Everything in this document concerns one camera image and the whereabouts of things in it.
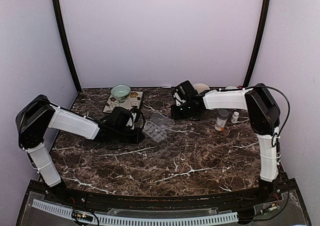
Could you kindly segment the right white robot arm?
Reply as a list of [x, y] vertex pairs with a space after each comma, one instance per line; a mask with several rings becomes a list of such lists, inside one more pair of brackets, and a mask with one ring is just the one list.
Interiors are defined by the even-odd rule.
[[198, 92], [190, 81], [173, 88], [171, 105], [174, 120], [195, 117], [205, 110], [238, 109], [248, 112], [252, 130], [260, 148], [260, 178], [274, 181], [279, 174], [280, 137], [285, 123], [280, 122], [281, 110], [271, 94], [273, 87], [258, 83], [247, 88], [204, 90]]

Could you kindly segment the small white pill bottle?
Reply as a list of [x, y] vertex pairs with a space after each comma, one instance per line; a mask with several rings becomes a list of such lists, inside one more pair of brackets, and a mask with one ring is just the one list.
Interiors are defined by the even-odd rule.
[[238, 122], [239, 115], [239, 112], [235, 111], [231, 117], [231, 123], [236, 124]]

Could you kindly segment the orange pill bottle grey cap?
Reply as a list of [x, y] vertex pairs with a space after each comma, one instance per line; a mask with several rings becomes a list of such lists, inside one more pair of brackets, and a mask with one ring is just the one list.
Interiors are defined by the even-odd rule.
[[228, 121], [229, 112], [226, 109], [219, 109], [217, 113], [216, 122], [214, 128], [216, 131], [223, 131]]

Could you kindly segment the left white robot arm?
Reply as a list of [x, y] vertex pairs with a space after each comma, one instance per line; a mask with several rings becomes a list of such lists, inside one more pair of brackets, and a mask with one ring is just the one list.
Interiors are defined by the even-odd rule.
[[138, 107], [115, 107], [110, 114], [95, 120], [58, 106], [40, 94], [16, 115], [15, 124], [19, 148], [27, 153], [34, 169], [44, 183], [52, 188], [51, 196], [58, 203], [66, 204], [71, 194], [62, 186], [63, 179], [45, 146], [47, 131], [62, 131], [98, 143], [119, 141], [139, 144], [145, 136], [142, 131], [144, 126], [136, 125], [138, 120], [146, 123]]

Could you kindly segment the clear plastic pill organizer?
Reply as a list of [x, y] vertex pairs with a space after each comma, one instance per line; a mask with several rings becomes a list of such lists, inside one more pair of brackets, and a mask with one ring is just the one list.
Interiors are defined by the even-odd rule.
[[146, 121], [143, 133], [156, 143], [166, 139], [167, 133], [173, 128], [175, 122], [164, 114], [154, 111], [149, 120]]

